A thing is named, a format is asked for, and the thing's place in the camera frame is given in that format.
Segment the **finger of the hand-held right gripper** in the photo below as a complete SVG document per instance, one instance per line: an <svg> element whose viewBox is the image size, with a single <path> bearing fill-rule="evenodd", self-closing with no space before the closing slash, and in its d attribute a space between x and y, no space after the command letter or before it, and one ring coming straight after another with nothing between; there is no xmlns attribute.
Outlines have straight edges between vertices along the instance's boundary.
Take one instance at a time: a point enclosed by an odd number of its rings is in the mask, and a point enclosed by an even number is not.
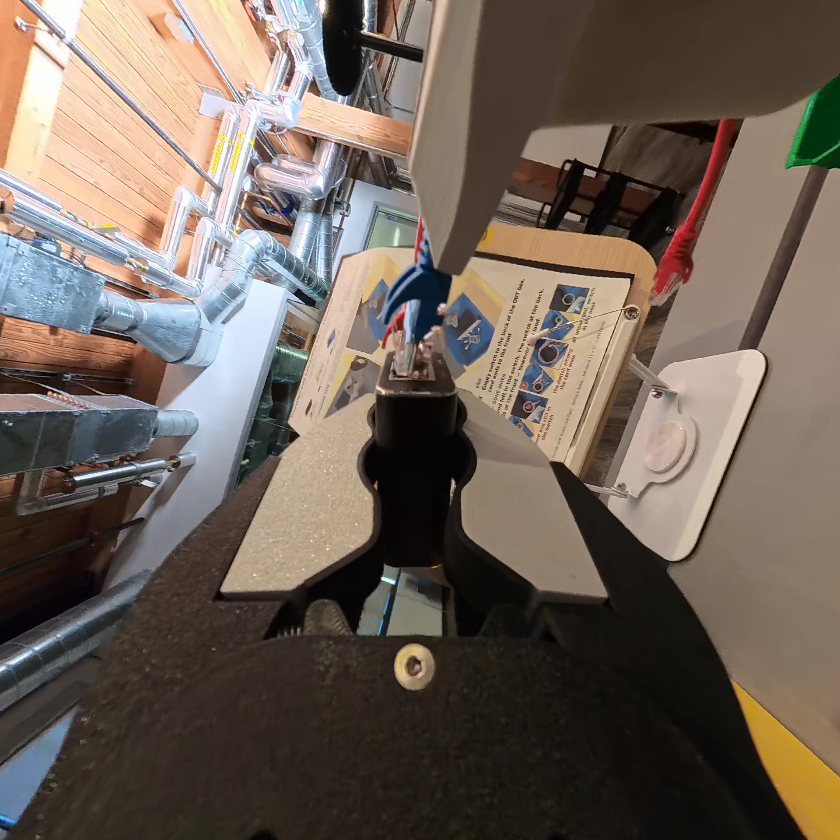
<svg viewBox="0 0 840 840"><path fill-rule="evenodd" d="M458 274L542 128L742 119L838 74L830 1L435 2L409 168Z"/></svg>

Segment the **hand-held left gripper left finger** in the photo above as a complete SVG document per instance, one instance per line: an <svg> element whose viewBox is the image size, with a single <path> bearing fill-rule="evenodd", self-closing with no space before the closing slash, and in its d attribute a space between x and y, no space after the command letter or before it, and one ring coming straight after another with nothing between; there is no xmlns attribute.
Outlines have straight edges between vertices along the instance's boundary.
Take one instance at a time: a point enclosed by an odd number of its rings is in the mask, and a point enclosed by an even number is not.
<svg viewBox="0 0 840 840"><path fill-rule="evenodd" d="M364 602L382 577L377 500L362 470L373 394L284 452L220 586L227 601Z"/></svg>

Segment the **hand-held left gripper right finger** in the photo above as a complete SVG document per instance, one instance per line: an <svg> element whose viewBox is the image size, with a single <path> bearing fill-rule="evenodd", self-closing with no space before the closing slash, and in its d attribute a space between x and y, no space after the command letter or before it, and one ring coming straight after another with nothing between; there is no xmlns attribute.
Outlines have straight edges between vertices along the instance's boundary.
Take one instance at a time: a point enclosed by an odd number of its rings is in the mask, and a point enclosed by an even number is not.
<svg viewBox="0 0 840 840"><path fill-rule="evenodd" d="M448 582L469 604L603 604L605 585L549 459L487 404L463 407Z"/></svg>

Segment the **black network switch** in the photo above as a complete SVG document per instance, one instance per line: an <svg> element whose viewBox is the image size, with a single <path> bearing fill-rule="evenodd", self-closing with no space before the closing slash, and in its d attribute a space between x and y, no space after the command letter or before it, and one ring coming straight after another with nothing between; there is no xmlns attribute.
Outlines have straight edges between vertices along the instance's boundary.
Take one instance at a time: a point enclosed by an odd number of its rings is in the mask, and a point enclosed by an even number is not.
<svg viewBox="0 0 840 840"><path fill-rule="evenodd" d="M459 399L440 353L423 361L417 379L396 375L395 356L385 356L374 400L385 561L429 569L443 562Z"/></svg>

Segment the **black floor lamp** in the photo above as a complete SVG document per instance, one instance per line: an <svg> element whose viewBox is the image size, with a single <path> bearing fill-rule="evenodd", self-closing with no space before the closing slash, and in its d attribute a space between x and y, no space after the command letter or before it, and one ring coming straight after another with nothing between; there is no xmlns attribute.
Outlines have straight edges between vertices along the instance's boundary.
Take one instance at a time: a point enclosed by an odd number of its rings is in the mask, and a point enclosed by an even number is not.
<svg viewBox="0 0 840 840"><path fill-rule="evenodd" d="M424 49L387 38L377 29L376 1L326 1L322 3L322 42L325 66L332 88L348 97L359 86L366 70L366 55L383 54L416 63Z"/></svg>

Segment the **shiny silver ceiling pipes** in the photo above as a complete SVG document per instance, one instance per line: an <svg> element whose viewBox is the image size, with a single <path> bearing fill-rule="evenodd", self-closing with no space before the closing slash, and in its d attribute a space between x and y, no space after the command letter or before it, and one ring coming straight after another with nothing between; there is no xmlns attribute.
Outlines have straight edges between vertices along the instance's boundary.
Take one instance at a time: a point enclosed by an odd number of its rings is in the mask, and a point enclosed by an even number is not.
<svg viewBox="0 0 840 840"><path fill-rule="evenodd" d="M279 53L262 91L224 113L209 174L219 186L204 197L181 187L164 227L161 258L165 280L173 280L176 247L190 214L198 216L183 295L162 318L163 359L205 369L214 362L224 327L243 307L256 277L324 301L333 286L333 207L347 171L348 149L320 140L311 161L279 154L258 163L260 131L298 126L304 93L312 81L329 101L338 94L327 74L322 5L318 2L271 2L265 20ZM290 244L264 230L235 232L235 216L249 177L272 198L290 196L299 209Z"/></svg>

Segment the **green plastic bin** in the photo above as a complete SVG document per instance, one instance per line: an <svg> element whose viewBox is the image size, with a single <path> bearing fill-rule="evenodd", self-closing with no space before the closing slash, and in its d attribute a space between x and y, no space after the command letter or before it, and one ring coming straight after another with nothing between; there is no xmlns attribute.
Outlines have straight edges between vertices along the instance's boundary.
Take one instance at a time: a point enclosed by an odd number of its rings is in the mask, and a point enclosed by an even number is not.
<svg viewBox="0 0 840 840"><path fill-rule="evenodd" d="M839 169L839 77L808 99L785 168Z"/></svg>

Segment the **black metal frame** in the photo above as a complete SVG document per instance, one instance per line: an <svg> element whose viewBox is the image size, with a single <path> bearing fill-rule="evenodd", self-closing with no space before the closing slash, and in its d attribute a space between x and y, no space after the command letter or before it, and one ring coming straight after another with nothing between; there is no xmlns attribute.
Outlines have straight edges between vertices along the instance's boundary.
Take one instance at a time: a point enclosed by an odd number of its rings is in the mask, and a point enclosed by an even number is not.
<svg viewBox="0 0 840 840"><path fill-rule="evenodd" d="M652 251L676 231L685 198L672 187L574 159L563 163L556 193L538 226L558 230L572 214L582 221L586 235L606 235L616 228L628 241Z"/></svg>

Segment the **rectangular metal duct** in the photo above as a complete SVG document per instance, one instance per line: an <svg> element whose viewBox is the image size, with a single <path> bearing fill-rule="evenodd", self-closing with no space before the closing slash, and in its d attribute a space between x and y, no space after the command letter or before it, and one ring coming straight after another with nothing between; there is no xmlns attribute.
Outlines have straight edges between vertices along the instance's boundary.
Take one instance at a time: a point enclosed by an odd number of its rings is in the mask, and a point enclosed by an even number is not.
<svg viewBox="0 0 840 840"><path fill-rule="evenodd" d="M1 313L77 333L129 336L164 361L186 364L208 325L191 301L135 300L106 288L109 277L1 234Z"/></svg>
<svg viewBox="0 0 840 840"><path fill-rule="evenodd" d="M149 450L156 438L189 438L190 411L125 395L3 394L1 475L105 463Z"/></svg>

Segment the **silver spiral duct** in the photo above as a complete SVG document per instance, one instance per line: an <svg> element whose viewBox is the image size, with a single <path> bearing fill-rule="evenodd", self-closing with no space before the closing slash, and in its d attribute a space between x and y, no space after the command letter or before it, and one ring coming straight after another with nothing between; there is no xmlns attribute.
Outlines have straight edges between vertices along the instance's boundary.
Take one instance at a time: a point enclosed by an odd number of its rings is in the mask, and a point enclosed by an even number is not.
<svg viewBox="0 0 840 840"><path fill-rule="evenodd" d="M145 569L1 646L1 711L110 639L153 575Z"/></svg>

